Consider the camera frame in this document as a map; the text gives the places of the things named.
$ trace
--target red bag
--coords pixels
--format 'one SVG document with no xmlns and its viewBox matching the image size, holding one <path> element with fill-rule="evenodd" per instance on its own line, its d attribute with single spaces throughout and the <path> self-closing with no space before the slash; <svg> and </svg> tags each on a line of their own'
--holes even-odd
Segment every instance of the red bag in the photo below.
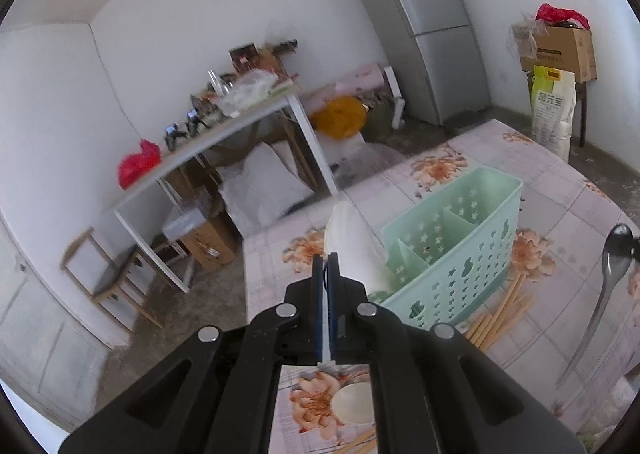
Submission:
<svg viewBox="0 0 640 454">
<path fill-rule="evenodd" d="M 547 4 L 546 2 L 540 6 L 538 14 L 536 15 L 536 20 L 543 20 L 550 24 L 564 22 L 565 20 L 574 20 L 577 21 L 578 24 L 581 24 L 583 28 L 591 29 L 587 17 L 581 15 L 576 10 L 554 8 L 551 4 Z"/>
<path fill-rule="evenodd" d="M 138 154 L 129 154 L 118 165 L 118 183 L 123 189 L 129 188 L 161 161 L 160 147 L 146 139 L 140 142 Z"/>
</svg>

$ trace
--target silver refrigerator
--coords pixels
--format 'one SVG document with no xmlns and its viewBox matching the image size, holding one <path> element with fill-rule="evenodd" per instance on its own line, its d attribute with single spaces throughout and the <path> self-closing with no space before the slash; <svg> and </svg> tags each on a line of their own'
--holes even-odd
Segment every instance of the silver refrigerator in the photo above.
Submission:
<svg viewBox="0 0 640 454">
<path fill-rule="evenodd" d="M 462 0 L 361 0 L 414 117 L 442 125 L 489 104 Z"/>
</svg>

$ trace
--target plastic basket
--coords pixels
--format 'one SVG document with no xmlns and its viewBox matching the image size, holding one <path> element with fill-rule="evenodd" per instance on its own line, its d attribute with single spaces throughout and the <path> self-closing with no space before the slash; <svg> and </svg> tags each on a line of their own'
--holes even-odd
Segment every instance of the plastic basket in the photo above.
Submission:
<svg viewBox="0 0 640 454">
<path fill-rule="evenodd" d="M 427 329 L 471 315 L 506 276 L 521 190 L 518 178 L 480 167 L 386 225 L 398 290 L 382 306 Z"/>
</svg>

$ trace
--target wooden stool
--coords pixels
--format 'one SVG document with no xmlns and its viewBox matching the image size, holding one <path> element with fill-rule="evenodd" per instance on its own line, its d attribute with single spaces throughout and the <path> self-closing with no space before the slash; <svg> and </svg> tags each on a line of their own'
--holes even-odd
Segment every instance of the wooden stool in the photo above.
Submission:
<svg viewBox="0 0 640 454">
<path fill-rule="evenodd" d="M 62 260 L 60 261 L 60 270 L 64 271 L 69 278 L 82 290 L 82 292 L 89 297 L 92 303 L 94 303 L 100 310 L 107 315 L 113 322 L 115 322 L 118 326 L 124 329 L 127 333 L 133 334 L 133 331 L 127 328 L 124 323 L 120 322 L 114 315 L 109 312 L 102 303 L 108 298 L 116 298 L 122 297 L 126 300 L 133 308 L 140 313 L 143 317 L 145 317 L 149 322 L 155 324 L 159 328 L 163 329 L 161 323 L 156 320 L 156 318 L 148 313 L 140 304 L 138 304 L 125 290 L 124 286 L 127 286 L 131 291 L 140 296 L 143 300 L 146 298 L 145 294 L 142 293 L 140 288 L 138 288 L 133 281 L 129 278 L 129 269 L 131 266 L 136 265 L 142 267 L 141 260 L 148 264 L 158 277 L 162 279 L 165 283 L 172 285 L 173 283 L 166 278 L 166 275 L 153 263 L 151 260 L 147 260 L 146 255 L 139 249 L 139 247 L 134 246 L 121 257 L 123 259 L 111 259 L 111 257 L 105 252 L 104 248 L 100 246 L 100 244 L 95 240 L 93 236 L 94 228 L 90 227 L 86 231 L 84 231 L 76 240 L 74 240 L 64 252 L 62 256 Z M 100 256 L 104 259 L 104 261 L 108 265 L 108 269 L 111 268 L 114 271 L 113 275 L 109 275 L 106 278 L 103 277 L 99 288 L 96 293 L 91 293 L 83 284 L 80 282 L 78 277 L 76 277 L 73 272 L 69 269 L 70 261 L 76 256 L 78 250 L 82 247 L 82 245 L 89 241 L 94 249 L 100 254 Z"/>
</svg>

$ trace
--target chopsticks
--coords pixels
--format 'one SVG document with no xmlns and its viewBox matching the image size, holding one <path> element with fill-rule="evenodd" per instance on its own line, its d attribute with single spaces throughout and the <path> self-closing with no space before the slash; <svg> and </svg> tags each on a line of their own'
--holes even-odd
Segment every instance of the chopsticks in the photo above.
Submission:
<svg viewBox="0 0 640 454">
<path fill-rule="evenodd" d="M 471 325 L 465 337 L 473 345 L 482 351 L 490 348 L 522 319 L 536 300 L 534 295 L 520 296 L 520 289 L 525 280 L 526 275 L 519 274 L 511 282 L 497 310 L 493 314 L 480 315 Z"/>
<path fill-rule="evenodd" d="M 375 427 L 371 427 L 355 439 L 352 439 L 350 442 L 340 447 L 337 451 L 334 452 L 334 454 L 347 454 L 348 451 L 356 447 L 360 448 L 354 451 L 353 454 L 366 454 L 377 444 L 378 439 L 376 438 L 376 429 Z"/>
</svg>

